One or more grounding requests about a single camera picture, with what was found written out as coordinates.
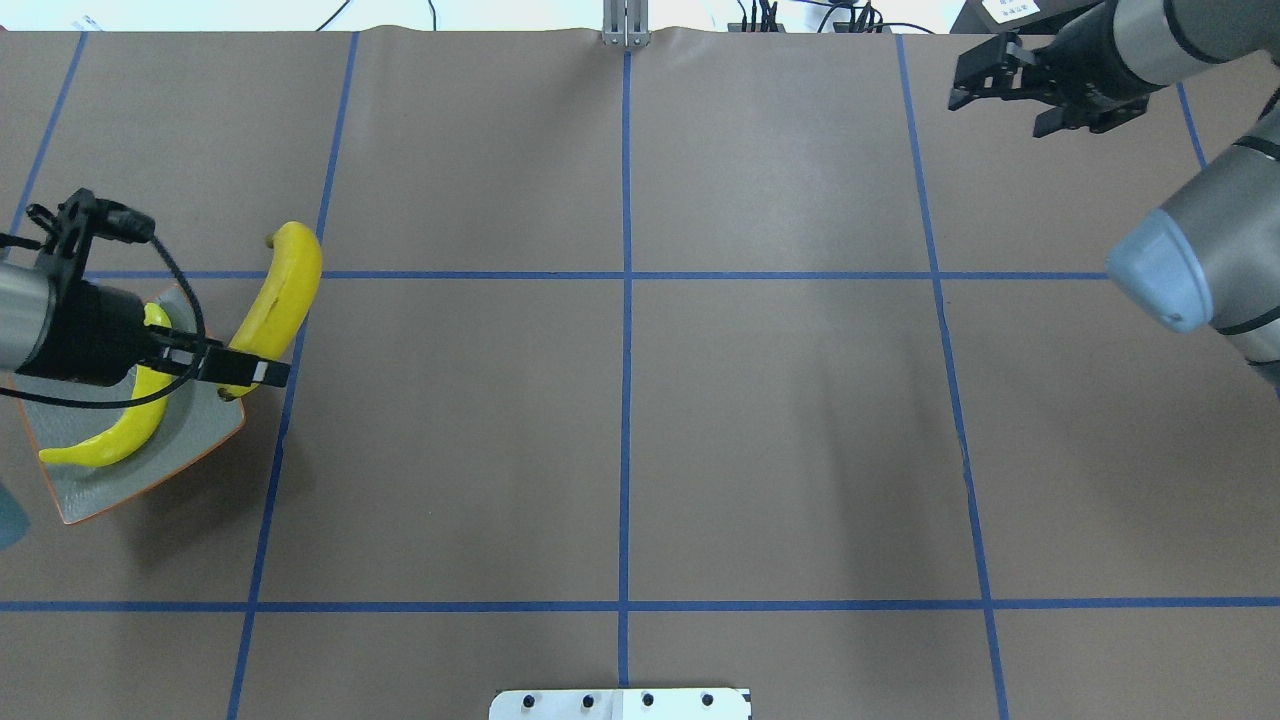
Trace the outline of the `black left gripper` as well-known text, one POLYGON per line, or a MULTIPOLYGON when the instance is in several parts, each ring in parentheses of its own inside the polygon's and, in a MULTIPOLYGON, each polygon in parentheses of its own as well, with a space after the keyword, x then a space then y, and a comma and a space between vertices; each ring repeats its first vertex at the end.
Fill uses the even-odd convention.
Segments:
POLYGON ((142 300, 92 282, 74 282, 54 311, 29 374, 49 380, 109 387, 133 366, 219 386, 283 388, 292 365, 187 331, 151 328, 142 300))

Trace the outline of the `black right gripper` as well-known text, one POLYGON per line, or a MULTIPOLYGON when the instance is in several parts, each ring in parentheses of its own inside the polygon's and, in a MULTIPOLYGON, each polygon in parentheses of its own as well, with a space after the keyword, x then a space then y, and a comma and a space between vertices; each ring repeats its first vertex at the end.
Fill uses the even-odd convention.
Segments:
POLYGON ((1043 102, 1052 108, 1036 117, 1034 138, 1064 129, 1111 131, 1142 117, 1164 86, 1142 79, 1123 59, 1116 14, 1116 5, 1093 6, 1036 53, 1016 32, 987 38, 957 58, 947 109, 989 97, 1041 100, 1043 79, 1043 102))

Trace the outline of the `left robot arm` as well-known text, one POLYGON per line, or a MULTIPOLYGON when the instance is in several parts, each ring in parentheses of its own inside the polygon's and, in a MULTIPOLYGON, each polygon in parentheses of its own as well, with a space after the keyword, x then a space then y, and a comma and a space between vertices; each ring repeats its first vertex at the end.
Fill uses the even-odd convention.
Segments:
POLYGON ((257 386, 283 387, 282 357, 317 290, 314 273, 271 269, 229 343, 145 316, 129 292, 74 278, 60 284, 35 268, 3 264, 3 370, 47 380, 109 387, 134 368, 164 380, 188 375, 236 397, 257 386))

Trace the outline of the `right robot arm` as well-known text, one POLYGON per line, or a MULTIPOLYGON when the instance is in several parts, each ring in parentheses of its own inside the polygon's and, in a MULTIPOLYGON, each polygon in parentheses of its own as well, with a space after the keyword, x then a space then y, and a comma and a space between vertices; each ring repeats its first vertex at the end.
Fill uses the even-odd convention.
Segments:
MULTIPOLYGON (((948 109, 1034 101, 1033 135, 1102 135, 1166 88, 1256 54, 1277 60, 1275 1, 1100 1, 1029 49, 991 35, 954 65, 948 109)), ((1265 383, 1279 379, 1277 97, 1149 210, 1105 259, 1119 291, 1167 331, 1212 331, 1265 383)))

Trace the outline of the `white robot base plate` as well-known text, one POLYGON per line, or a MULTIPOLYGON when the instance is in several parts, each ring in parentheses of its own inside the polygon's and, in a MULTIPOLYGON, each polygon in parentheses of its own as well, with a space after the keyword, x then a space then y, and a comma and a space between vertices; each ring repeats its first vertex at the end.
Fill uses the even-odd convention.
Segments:
POLYGON ((489 719, 753 719, 751 694, 727 687, 503 691, 489 719))

